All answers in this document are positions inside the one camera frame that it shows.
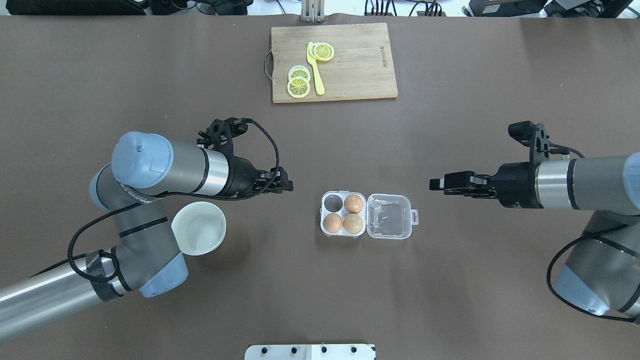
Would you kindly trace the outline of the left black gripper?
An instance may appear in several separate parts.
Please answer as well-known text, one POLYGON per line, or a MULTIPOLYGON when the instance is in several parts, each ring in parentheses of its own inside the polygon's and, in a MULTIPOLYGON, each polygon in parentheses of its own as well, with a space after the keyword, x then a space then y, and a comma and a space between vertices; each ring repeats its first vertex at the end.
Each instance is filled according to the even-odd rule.
POLYGON ((294 184, 289 180, 288 173, 283 167, 258 171, 249 160, 238 156, 227 157, 227 164, 226 198, 245 198, 252 193, 257 179, 257 194, 282 194, 294 191, 294 184))

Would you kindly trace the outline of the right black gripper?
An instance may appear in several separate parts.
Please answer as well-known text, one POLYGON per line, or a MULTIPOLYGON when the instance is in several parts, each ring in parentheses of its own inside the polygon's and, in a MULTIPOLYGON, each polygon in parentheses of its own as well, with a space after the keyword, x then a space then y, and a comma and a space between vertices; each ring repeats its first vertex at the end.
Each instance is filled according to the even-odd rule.
POLYGON ((542 208, 535 191, 535 172, 528 162, 501 165, 494 175, 474 171, 446 173, 429 180, 430 191, 473 199, 498 199, 505 208, 542 208))

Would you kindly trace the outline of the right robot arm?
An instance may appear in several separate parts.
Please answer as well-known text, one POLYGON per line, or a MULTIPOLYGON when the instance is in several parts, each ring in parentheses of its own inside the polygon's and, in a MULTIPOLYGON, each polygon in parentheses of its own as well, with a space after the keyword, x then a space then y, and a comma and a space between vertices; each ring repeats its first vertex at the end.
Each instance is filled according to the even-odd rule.
POLYGON ((576 239, 551 258, 551 294, 590 317, 639 324, 639 155, 533 155, 494 174, 465 170, 429 180, 430 191, 494 199, 505 208, 590 211, 576 239))

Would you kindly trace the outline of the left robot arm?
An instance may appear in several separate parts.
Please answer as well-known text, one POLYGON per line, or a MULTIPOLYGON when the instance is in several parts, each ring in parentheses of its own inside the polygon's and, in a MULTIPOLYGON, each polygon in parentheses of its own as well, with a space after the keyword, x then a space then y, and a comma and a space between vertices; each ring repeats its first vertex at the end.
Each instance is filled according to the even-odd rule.
POLYGON ((233 138, 240 134, 213 124, 189 145, 159 134, 125 133, 111 162, 90 183, 91 198, 106 214, 71 237, 66 260, 1 290, 1 340, 127 292, 154 297, 183 284, 189 271, 164 198, 242 201, 293 191, 279 164, 258 170, 234 155, 233 138))

